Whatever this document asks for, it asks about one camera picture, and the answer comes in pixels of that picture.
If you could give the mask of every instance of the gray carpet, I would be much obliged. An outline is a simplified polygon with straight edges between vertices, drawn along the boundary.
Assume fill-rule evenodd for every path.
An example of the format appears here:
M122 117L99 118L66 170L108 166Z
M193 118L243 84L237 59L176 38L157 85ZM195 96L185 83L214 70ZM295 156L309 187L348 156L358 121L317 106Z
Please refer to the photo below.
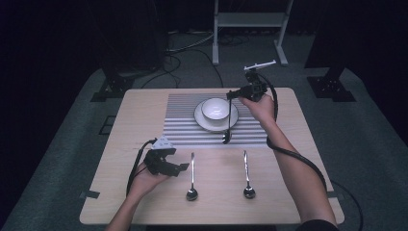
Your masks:
M175 35L171 47L177 48L202 39L200 36ZM219 48L217 70L226 88L246 85L243 67L278 60L271 36L234 39L244 41ZM317 99L306 77L322 76L326 68L304 69L313 37L286 36L284 50L289 66L279 64L261 69L277 88L292 88L332 180L341 184L358 200L364 215L363 230L408 230L408 148L368 95L362 81L345 70L341 81L357 102L335 103ZM193 49L211 58L211 43ZM221 88L221 81L208 58L197 51L175 54L181 63L172 72L155 78L147 89ZM166 58L166 69L178 64ZM163 73L158 71L135 81L140 88ZM107 116L116 115L121 99L90 102L104 81L101 70L84 85L64 123L44 155L25 192L3 230L103 230L104 225L80 222L84 199L89 189L108 136L98 135ZM345 222L341 230L358 230L359 210L351 196L334 186L341 198ZM277 225L277 230L294 230L296 225ZM144 230L144 226L133 227Z

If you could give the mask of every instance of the striped placemat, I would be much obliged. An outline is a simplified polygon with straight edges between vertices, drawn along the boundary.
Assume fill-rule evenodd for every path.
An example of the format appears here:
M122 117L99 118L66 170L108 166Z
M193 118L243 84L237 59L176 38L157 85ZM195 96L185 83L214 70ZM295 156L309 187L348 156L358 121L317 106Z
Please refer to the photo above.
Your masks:
M198 125L194 119L195 108L210 98L226 99L226 93L171 93L168 96L164 135L175 148L266 146L267 134L238 99L232 100L239 119L231 129L233 135L228 144L222 143L222 132L212 133Z

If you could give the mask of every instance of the dark background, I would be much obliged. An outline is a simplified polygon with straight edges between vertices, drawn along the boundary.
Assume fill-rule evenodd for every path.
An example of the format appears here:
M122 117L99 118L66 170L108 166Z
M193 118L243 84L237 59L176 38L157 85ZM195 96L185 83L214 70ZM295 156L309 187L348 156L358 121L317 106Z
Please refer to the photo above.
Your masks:
M161 25L167 30L213 28L213 1L157 2L165 9L161 16L167 23ZM240 2L232 5L225 2L221 8L231 11L285 9L281 1L251 1L243 6ZM330 66L339 57L345 57L346 67L364 81L371 97L407 142L406 3L305 2L294 2L288 33L299 36L317 33L307 66ZM100 68L94 44L114 47L125 63L135 58L135 52L129 51L138 48L126 36L126 27L132 25L124 21L132 18L118 18L115 14L129 10L123 8L126 1L8 0L0 4L2 225L76 95ZM152 64L142 60L134 65L149 68Z

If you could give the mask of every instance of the black sleeve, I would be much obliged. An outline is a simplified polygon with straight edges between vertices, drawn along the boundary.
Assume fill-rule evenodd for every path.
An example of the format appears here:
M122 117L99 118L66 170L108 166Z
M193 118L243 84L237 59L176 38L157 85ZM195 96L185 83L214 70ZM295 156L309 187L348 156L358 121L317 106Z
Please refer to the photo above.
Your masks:
M339 231L339 229L326 220L312 219L302 223L296 231Z

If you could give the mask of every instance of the bowl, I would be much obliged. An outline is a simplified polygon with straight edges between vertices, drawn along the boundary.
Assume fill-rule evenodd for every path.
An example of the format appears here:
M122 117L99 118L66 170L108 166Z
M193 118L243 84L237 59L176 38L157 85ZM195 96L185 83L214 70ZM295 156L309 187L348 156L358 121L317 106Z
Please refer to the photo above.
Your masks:
M201 111L209 119L224 119L229 115L229 103L221 98L211 98L203 103Z

